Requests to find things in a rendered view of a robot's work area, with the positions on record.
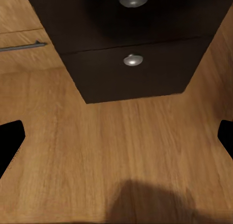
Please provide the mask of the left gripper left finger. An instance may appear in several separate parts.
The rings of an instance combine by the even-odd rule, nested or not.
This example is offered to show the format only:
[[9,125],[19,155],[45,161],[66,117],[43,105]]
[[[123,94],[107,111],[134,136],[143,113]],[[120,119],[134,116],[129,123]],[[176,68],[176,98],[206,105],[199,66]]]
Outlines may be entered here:
[[24,139],[25,131],[21,120],[0,125],[0,179]]

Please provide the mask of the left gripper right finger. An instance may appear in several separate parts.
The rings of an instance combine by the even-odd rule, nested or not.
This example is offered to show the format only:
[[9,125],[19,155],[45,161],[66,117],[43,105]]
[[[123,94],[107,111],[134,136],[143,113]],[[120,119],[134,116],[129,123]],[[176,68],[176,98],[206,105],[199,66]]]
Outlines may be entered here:
[[222,120],[219,125],[217,136],[233,159],[233,122]]

